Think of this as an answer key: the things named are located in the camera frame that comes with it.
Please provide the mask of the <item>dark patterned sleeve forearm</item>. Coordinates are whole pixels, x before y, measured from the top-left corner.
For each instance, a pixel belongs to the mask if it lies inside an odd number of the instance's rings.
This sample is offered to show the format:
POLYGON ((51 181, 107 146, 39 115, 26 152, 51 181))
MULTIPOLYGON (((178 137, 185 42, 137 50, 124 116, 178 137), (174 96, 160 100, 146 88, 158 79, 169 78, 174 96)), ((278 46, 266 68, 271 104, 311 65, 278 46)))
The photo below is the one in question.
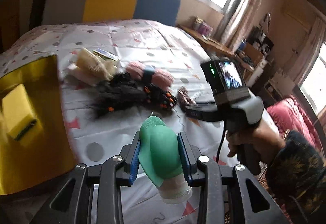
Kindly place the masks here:
POLYGON ((293 223, 325 223, 325 165, 297 131, 268 165, 266 180, 293 223))

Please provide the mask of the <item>right hand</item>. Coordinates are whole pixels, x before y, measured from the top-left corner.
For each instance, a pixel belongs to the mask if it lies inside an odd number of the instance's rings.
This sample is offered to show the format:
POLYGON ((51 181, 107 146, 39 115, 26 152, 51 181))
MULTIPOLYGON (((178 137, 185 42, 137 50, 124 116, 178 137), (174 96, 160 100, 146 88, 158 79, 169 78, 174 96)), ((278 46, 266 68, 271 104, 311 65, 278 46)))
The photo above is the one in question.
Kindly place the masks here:
POLYGON ((228 141, 228 157, 234 157, 237 147, 242 144, 249 144, 260 155, 260 161, 270 163, 281 149, 286 145, 279 134, 274 132, 264 120, 260 120, 259 125, 254 129, 226 134, 228 141))

